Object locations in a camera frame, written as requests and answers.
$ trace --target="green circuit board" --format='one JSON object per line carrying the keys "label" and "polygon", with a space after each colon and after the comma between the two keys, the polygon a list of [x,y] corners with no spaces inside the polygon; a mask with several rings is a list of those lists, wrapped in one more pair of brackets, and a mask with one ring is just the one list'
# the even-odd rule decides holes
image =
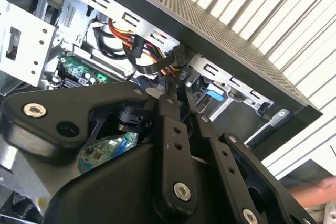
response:
{"label": "green circuit board", "polygon": [[72,56],[60,58],[58,72],[63,79],[69,78],[82,86],[117,82]]}
{"label": "green circuit board", "polygon": [[137,136],[128,132],[123,138],[104,140],[85,148],[79,156],[79,171],[83,174],[134,147]]}

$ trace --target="circuit board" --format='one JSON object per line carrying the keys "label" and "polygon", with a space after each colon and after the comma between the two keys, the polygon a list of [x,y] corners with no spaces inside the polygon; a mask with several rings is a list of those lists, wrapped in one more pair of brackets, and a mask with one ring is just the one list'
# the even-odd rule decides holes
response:
{"label": "circuit board", "polygon": [[128,132],[123,138],[104,140],[85,148],[79,156],[79,171],[83,174],[134,147],[137,136]]}
{"label": "circuit board", "polygon": [[59,59],[50,87],[52,89],[73,88],[113,82],[117,80],[106,76],[83,61],[72,56],[63,56]]}
{"label": "circuit board", "polygon": [[[74,88],[118,82],[73,56],[62,56],[50,82],[50,89]],[[109,139],[85,148],[79,155],[78,168],[85,173],[136,145],[138,134],[127,132],[122,138]]]}

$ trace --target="metal bracket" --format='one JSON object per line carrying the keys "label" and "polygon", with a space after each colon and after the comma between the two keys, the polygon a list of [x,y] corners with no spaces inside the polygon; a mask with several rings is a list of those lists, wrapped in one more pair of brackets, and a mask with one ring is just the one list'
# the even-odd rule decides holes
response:
{"label": "metal bracket", "polygon": [[258,112],[260,106],[263,104],[268,103],[270,106],[274,104],[273,101],[259,94],[256,90],[241,82],[205,57],[202,57],[200,54],[196,54],[194,56],[189,66],[193,67],[193,69],[202,76],[217,82],[219,87],[221,84],[225,85],[223,90],[226,92],[230,92],[230,90],[233,89],[243,94],[246,99],[244,99],[242,102],[252,107],[256,112]]}
{"label": "metal bracket", "polygon": [[[0,15],[0,70],[37,86],[51,50],[55,29],[7,2],[6,11]],[[18,40],[17,47],[13,46],[14,39]],[[13,50],[15,57],[8,57],[8,52]]]}
{"label": "metal bracket", "polygon": [[166,32],[158,29],[138,14],[125,8],[115,0],[81,0],[95,10],[117,21],[155,46],[170,51],[180,44]]}

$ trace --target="black cable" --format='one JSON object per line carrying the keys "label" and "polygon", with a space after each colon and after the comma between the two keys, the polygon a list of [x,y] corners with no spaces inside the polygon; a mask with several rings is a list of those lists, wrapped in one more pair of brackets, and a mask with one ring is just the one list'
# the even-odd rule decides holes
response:
{"label": "black cable", "polygon": [[126,55],[122,54],[116,54],[116,52],[119,51],[119,49],[113,49],[108,47],[107,45],[104,44],[104,42],[100,39],[99,33],[97,32],[96,29],[93,30],[94,36],[97,41],[97,47],[98,50],[105,56],[113,60],[125,60],[127,59]]}
{"label": "black cable", "polygon": [[172,64],[175,61],[174,56],[169,56],[169,57],[166,57],[166,58],[160,60],[157,63],[147,65],[147,66],[141,66],[141,65],[138,65],[136,63],[136,60],[132,57],[131,49],[128,46],[126,46],[125,44],[123,44],[123,48],[124,48],[125,54],[127,56],[127,59],[131,62],[131,64],[134,66],[134,68],[139,73],[142,73],[142,74],[153,74],[153,73],[159,72],[159,71],[161,71],[162,69],[169,66],[170,64]]}
{"label": "black cable", "polygon": [[37,4],[38,4],[38,0],[31,0],[28,12],[33,13],[34,11],[36,11]]}
{"label": "black cable", "polygon": [[105,31],[103,31],[102,29],[100,29],[99,27],[95,27],[93,29],[95,32],[99,33],[99,35],[103,36],[103,37],[107,37],[107,38],[115,38],[115,36],[113,34],[109,34]]}

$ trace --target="screw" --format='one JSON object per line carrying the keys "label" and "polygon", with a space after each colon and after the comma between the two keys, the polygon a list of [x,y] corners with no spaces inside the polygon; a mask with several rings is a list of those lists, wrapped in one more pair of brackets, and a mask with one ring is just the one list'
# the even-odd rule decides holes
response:
{"label": "screw", "polygon": [[189,201],[191,198],[191,193],[190,193],[189,188],[181,182],[178,182],[174,185],[174,192],[177,198],[183,201]]}
{"label": "screw", "polygon": [[209,122],[209,118],[207,118],[206,116],[202,115],[201,118],[204,122]]}
{"label": "screw", "polygon": [[306,218],[304,218],[303,221],[305,222],[305,224],[311,224],[311,222]]}
{"label": "screw", "polygon": [[167,102],[170,103],[170,104],[174,104],[173,100],[169,99],[169,98],[167,98]]}
{"label": "screw", "polygon": [[254,213],[251,210],[245,208],[243,210],[243,215],[244,215],[245,220],[249,224],[258,224],[257,217],[254,215]]}
{"label": "screw", "polygon": [[142,95],[142,91],[140,89],[134,89],[135,93],[139,94],[139,95]]}
{"label": "screw", "polygon": [[236,140],[236,138],[235,138],[234,136],[229,136],[229,139],[230,139],[232,142],[237,143],[237,140]]}
{"label": "screw", "polygon": [[23,112],[31,118],[42,118],[47,114],[44,106],[38,103],[29,103],[23,107]]}

